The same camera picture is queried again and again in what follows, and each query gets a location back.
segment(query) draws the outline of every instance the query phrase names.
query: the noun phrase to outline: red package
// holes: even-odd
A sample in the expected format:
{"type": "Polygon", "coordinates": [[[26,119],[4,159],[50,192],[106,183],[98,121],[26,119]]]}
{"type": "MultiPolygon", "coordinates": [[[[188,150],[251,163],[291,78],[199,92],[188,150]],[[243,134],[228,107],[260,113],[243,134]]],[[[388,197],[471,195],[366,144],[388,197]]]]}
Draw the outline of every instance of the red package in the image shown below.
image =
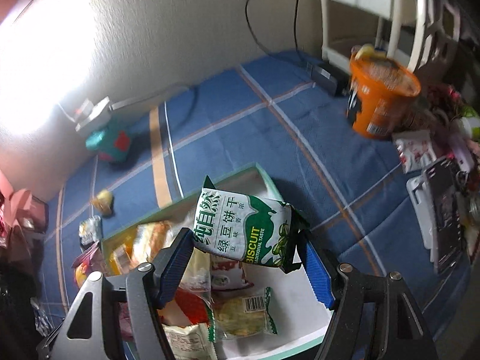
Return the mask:
{"type": "Polygon", "coordinates": [[[210,322],[207,305],[200,297],[178,288],[177,292],[175,292],[175,301],[193,325],[210,322]]]}

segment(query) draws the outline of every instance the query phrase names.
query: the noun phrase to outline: blue checkered bedsheet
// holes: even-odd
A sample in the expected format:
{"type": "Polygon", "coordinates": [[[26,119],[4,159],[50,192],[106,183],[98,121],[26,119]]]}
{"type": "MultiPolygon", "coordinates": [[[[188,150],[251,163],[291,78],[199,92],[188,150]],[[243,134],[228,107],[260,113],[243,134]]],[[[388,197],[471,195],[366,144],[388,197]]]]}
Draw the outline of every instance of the blue checkered bedsheet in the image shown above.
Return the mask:
{"type": "MultiPolygon", "coordinates": [[[[295,54],[285,54],[291,58],[295,54]]],[[[285,200],[304,212],[340,261],[365,273],[400,271],[432,334],[446,327],[470,277],[466,255],[443,275],[424,248],[397,152],[348,125],[332,98],[291,64],[264,57],[225,71],[154,109],[131,130],[126,163],[85,163],[49,202],[41,300],[57,324],[77,293],[78,225],[103,188],[115,195],[104,237],[221,178],[259,163],[285,200]]]]}

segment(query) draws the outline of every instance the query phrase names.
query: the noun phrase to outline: black cable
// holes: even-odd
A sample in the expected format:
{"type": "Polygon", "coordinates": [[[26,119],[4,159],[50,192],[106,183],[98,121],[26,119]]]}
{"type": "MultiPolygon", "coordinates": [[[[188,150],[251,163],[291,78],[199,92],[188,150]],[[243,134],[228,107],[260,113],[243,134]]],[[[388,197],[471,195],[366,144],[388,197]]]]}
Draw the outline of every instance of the black cable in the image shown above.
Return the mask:
{"type": "Polygon", "coordinates": [[[247,25],[248,25],[248,29],[250,30],[250,34],[251,34],[251,37],[253,38],[253,40],[255,41],[255,43],[257,44],[257,46],[267,55],[275,58],[275,59],[278,59],[280,61],[284,61],[284,62],[288,62],[288,63],[291,63],[291,64],[294,64],[295,66],[301,66],[303,67],[303,64],[306,62],[305,59],[303,58],[302,54],[300,53],[299,51],[299,47],[298,47],[298,41],[297,41],[297,16],[298,16],[298,7],[299,7],[299,0],[296,0],[295,1],[295,14],[293,16],[293,39],[295,41],[295,51],[297,52],[297,55],[298,57],[300,58],[300,61],[302,63],[296,63],[290,59],[287,59],[287,58],[282,58],[280,57],[279,55],[275,55],[273,54],[272,51],[270,51],[267,47],[265,47],[257,38],[257,36],[255,35],[254,33],[254,30],[252,29],[251,25],[250,25],[250,20],[249,20],[249,17],[248,17],[248,3],[250,2],[250,0],[246,0],[245,2],[245,20],[247,21],[247,25]]]}

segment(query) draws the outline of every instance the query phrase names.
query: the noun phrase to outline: snack package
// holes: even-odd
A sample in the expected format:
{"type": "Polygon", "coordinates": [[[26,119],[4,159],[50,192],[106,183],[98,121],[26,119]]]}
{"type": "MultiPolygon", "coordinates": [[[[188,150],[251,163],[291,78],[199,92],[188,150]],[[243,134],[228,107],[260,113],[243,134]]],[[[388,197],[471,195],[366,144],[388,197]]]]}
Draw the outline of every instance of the snack package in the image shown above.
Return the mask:
{"type": "Polygon", "coordinates": [[[195,247],[228,259],[299,269],[293,263],[298,231],[308,223],[288,203],[215,189],[208,176],[198,199],[195,247]]]}
{"type": "Polygon", "coordinates": [[[112,252],[113,261],[118,269],[120,275],[127,274],[133,268],[130,256],[127,253],[125,244],[121,244],[112,252]]]}
{"type": "Polygon", "coordinates": [[[177,360],[217,360],[205,323],[187,327],[163,325],[163,330],[177,360]]]}
{"type": "Polygon", "coordinates": [[[153,261],[160,249],[164,247],[169,229],[170,223],[168,221],[138,225],[137,237],[133,242],[131,252],[132,268],[141,263],[151,263],[153,261]]]}
{"type": "Polygon", "coordinates": [[[98,195],[96,195],[91,203],[102,216],[112,215],[112,203],[113,203],[113,194],[108,190],[101,190],[98,195]]]}
{"type": "Polygon", "coordinates": [[[392,134],[392,140],[405,174],[421,170],[437,159],[428,130],[392,134]]]}
{"type": "MultiPolygon", "coordinates": [[[[191,210],[185,216],[185,219],[177,224],[172,224],[167,232],[165,248],[169,247],[177,234],[183,227],[194,227],[195,210],[191,210]]],[[[206,302],[210,303],[210,254],[204,253],[198,249],[193,249],[193,253],[187,264],[179,287],[198,295],[206,302]]]]}
{"type": "Polygon", "coordinates": [[[74,259],[71,268],[75,269],[74,280],[78,288],[83,285],[88,275],[94,271],[99,271],[105,276],[109,276],[107,264],[100,250],[100,241],[95,241],[91,247],[74,259]]]}
{"type": "Polygon", "coordinates": [[[214,323],[216,338],[231,339],[265,332],[277,334],[277,327],[268,313],[272,289],[241,290],[215,293],[214,323]]]}
{"type": "Polygon", "coordinates": [[[175,302],[193,325],[212,322],[208,305],[195,293],[179,287],[175,292],[175,302]]]}
{"type": "Polygon", "coordinates": [[[240,261],[211,256],[212,260],[212,290],[241,290],[253,286],[245,278],[243,265],[240,261]]]}
{"type": "Polygon", "coordinates": [[[83,251],[91,247],[94,242],[102,239],[102,218],[95,215],[81,221],[78,227],[78,237],[80,237],[80,247],[83,251]]]}

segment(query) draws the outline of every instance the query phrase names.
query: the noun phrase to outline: instant noodle cup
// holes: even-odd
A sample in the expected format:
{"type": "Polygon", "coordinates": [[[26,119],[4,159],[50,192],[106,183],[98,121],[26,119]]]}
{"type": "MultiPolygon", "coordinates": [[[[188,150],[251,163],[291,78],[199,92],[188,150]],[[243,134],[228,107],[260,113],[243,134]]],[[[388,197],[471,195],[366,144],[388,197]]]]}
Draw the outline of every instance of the instant noodle cup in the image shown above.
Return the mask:
{"type": "Polygon", "coordinates": [[[350,59],[347,118],[364,137],[387,139],[420,93],[420,82],[392,59],[355,55],[350,59]]]}

